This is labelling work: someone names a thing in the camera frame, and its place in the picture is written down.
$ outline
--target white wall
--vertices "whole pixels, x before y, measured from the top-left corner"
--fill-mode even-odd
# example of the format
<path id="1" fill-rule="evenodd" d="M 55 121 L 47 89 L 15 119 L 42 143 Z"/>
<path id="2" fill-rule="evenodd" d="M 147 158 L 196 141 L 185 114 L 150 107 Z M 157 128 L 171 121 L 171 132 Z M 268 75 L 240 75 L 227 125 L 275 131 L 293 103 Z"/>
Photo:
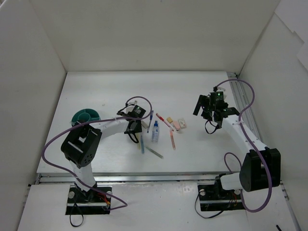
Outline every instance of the white wall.
<path id="1" fill-rule="evenodd" d="M 296 56 L 303 44 L 274 15 L 240 78 L 256 91 L 253 114 L 261 138 L 281 152 L 282 180 L 299 224 L 308 230 L 308 71 Z"/>
<path id="2" fill-rule="evenodd" d="M 67 71 L 242 68 L 279 0 L 31 0 Z"/>
<path id="3" fill-rule="evenodd" d="M 0 229 L 16 230 L 65 77 L 28 0 L 0 6 Z"/>

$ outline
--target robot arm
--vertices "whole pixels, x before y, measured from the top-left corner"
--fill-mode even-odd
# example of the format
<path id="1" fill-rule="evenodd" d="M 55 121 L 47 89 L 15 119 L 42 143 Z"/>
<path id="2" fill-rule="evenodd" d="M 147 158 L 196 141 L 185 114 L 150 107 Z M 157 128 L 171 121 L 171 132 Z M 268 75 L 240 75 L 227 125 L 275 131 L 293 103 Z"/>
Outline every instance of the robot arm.
<path id="1" fill-rule="evenodd" d="M 97 147 L 101 139 L 122 133 L 127 130 L 129 121 L 116 120 L 104 123 L 99 128 L 85 125 L 80 129 L 71 131 L 61 146 L 66 159 L 69 160 L 79 179 L 89 186 L 96 187 L 93 177 L 91 161 L 95 157 Z M 90 189 L 75 181 L 77 187 L 82 191 L 88 192 Z"/>
<path id="2" fill-rule="evenodd" d="M 125 108 L 127 108 L 127 113 L 122 112 Z M 141 121 L 134 118 L 142 118 L 145 110 L 135 104 L 126 104 L 123 109 L 118 111 L 117 114 L 131 119 L 114 120 L 102 125 L 96 124 L 93 127 L 84 125 L 72 130 L 61 146 L 61 151 L 72 165 L 74 173 L 82 182 L 91 187 L 97 186 L 92 172 L 91 161 L 95 157 L 100 140 L 117 133 L 135 136 L 135 133 L 142 131 Z M 78 180 L 75 181 L 75 185 L 87 198 L 92 197 L 88 187 L 82 185 Z"/>
<path id="3" fill-rule="evenodd" d="M 200 108 L 203 110 L 201 116 L 206 120 L 216 122 L 218 129 L 226 130 L 239 146 L 241 152 L 246 155 L 240 172 L 220 175 L 216 180 L 223 190 L 245 189 L 250 192 L 268 187 L 267 175 L 261 159 L 243 134 L 240 123 L 264 157 L 269 167 L 273 187 L 279 186 L 281 166 L 279 151 L 268 148 L 257 139 L 245 123 L 239 122 L 239 112 L 234 107 L 228 107 L 228 104 L 224 102 L 222 91 L 216 89 L 208 96 L 200 95 L 193 114 L 198 115 Z"/>

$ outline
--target red pen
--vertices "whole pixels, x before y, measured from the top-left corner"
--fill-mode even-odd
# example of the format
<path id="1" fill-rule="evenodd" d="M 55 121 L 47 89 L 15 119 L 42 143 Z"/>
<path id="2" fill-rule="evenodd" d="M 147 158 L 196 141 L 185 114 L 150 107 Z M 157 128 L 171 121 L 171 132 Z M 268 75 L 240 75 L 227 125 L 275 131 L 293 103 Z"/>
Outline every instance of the red pen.
<path id="1" fill-rule="evenodd" d="M 174 129 L 173 129 L 169 124 L 167 124 L 167 122 L 166 122 L 158 113 L 156 113 L 156 116 L 157 116 L 161 121 L 163 121 L 172 131 L 174 131 Z"/>

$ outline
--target marker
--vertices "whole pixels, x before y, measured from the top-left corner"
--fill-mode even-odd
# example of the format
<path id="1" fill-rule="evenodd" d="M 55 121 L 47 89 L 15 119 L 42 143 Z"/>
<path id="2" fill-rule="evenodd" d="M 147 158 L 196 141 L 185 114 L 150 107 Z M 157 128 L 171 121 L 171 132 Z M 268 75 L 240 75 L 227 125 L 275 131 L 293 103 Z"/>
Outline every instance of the marker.
<path id="1" fill-rule="evenodd" d="M 143 137 L 141 135 L 141 153 L 144 154 Z"/>
<path id="2" fill-rule="evenodd" d="M 151 122 L 152 122 L 153 113 L 154 113 L 154 111 L 152 110 L 152 111 L 151 111 L 151 114 L 150 114 L 150 122 L 149 122 L 149 126 L 148 126 L 147 133 L 149 133 L 149 130 L 150 130 L 150 125 L 151 125 Z"/>
<path id="3" fill-rule="evenodd" d="M 149 148 L 148 146 L 145 146 L 145 147 L 146 147 L 146 149 L 149 150 L 151 153 L 157 155 L 157 156 L 158 156 L 159 158 L 161 158 L 161 159 L 164 159 L 164 157 L 163 157 L 161 154 L 155 152 L 153 149 Z"/>
<path id="4" fill-rule="evenodd" d="M 172 148 L 173 148 L 173 150 L 175 150 L 175 143 L 174 143 L 174 139 L 173 139 L 173 133 L 172 133 L 171 130 L 170 130 L 170 137 L 171 137 Z"/>
<path id="5" fill-rule="evenodd" d="M 158 113 L 156 113 L 156 116 L 163 121 L 172 131 L 174 131 L 174 129 L 172 128 L 172 126 L 170 126 Z"/>

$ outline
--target pen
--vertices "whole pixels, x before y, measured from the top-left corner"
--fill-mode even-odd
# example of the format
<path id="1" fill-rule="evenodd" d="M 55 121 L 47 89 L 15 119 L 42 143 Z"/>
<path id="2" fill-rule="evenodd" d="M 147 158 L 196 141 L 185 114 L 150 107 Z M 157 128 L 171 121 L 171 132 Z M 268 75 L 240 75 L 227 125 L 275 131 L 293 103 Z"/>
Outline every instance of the pen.
<path id="1" fill-rule="evenodd" d="M 158 113 L 156 113 L 156 116 L 161 120 L 161 121 L 163 121 L 172 131 L 174 131 L 173 130 L 173 128 L 158 114 Z"/>
<path id="2" fill-rule="evenodd" d="M 164 157 L 163 157 L 161 154 L 155 152 L 153 149 L 149 148 L 148 146 L 145 146 L 145 147 L 146 147 L 146 149 L 149 150 L 151 153 L 157 155 L 157 156 L 158 156 L 159 158 L 161 158 L 161 159 L 164 159 Z"/>
<path id="3" fill-rule="evenodd" d="M 141 135 L 141 153 L 144 154 L 143 137 Z"/>
<path id="4" fill-rule="evenodd" d="M 172 148 L 173 148 L 173 150 L 175 150 L 175 143 L 174 143 L 174 139 L 173 139 L 173 133 L 172 133 L 171 130 L 170 130 L 170 137 L 171 137 Z"/>
<path id="5" fill-rule="evenodd" d="M 136 133 L 136 137 L 137 137 L 138 140 L 140 139 L 139 133 Z M 141 148 L 140 142 L 137 143 L 137 147 L 140 150 L 140 148 Z"/>
<path id="6" fill-rule="evenodd" d="M 147 130 L 147 133 L 149 133 L 149 130 L 150 130 L 150 125 L 151 125 L 151 122 L 152 122 L 152 118 L 153 118 L 153 110 L 151 111 L 151 114 L 150 114 L 150 122 L 149 122 L 149 126 L 148 126 L 148 130 Z"/>

